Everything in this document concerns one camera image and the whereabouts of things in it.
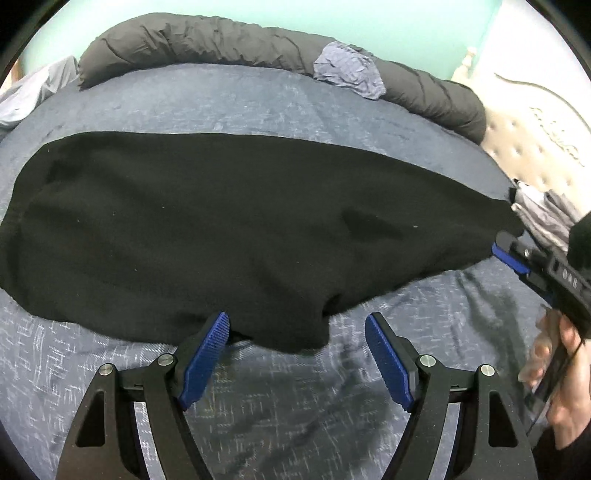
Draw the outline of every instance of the wall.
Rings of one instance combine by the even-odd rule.
[[[149,12],[218,15],[317,33],[387,60],[451,78],[466,48],[479,47],[501,0],[70,0],[31,40],[25,73],[76,57],[109,27]]]
[[[591,125],[591,81],[552,24],[525,0],[503,0],[473,74],[535,83],[573,105]]]

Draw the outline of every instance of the blue gripper pad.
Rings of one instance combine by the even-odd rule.
[[[418,367],[381,313],[365,319],[365,340],[390,397],[410,412],[417,399]]]
[[[185,340],[174,353],[177,388],[173,394],[184,411],[203,395],[229,335],[228,314],[220,312],[209,317],[199,333]]]

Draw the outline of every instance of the gray bed sheet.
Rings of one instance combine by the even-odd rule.
[[[70,84],[40,105],[0,142],[0,218],[36,150],[97,130],[297,137],[383,153],[495,198],[509,187],[479,147],[400,106],[280,70],[181,64],[131,72],[82,92]],[[380,478],[408,417],[390,400],[365,344],[366,315],[382,312],[419,352],[450,367],[496,365],[519,399],[517,373],[539,305],[492,258],[415,281],[332,317],[330,343],[320,351],[285,355],[249,342],[229,346],[188,423],[216,479]],[[172,350],[33,317],[0,290],[0,421],[40,480],[53,479],[98,366],[138,367]],[[161,480],[145,409],[136,410],[148,470]],[[444,477],[449,460],[457,408],[449,413],[433,479]]]

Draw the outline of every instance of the person's arm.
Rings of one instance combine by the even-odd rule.
[[[581,344],[566,317],[549,312],[539,323],[542,330],[520,379],[535,386],[548,365],[553,345],[562,342],[573,356],[560,388],[551,399],[546,418],[551,428],[534,448],[540,480],[591,478],[591,342]]]

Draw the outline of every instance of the silver screw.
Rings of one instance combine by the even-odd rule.
[[[111,365],[111,364],[104,364],[99,367],[99,374],[102,375],[103,377],[110,375],[112,371],[113,371],[113,365]]]
[[[160,355],[158,357],[158,365],[160,365],[161,367],[166,367],[167,365],[170,365],[172,362],[174,362],[174,357],[170,355],[170,353],[165,353],[164,355]]]
[[[425,367],[432,367],[433,365],[435,365],[435,363],[437,363],[435,357],[431,355],[421,355],[421,358],[419,360]]]
[[[482,365],[480,371],[483,375],[486,375],[487,377],[492,377],[495,374],[495,369],[487,364]]]

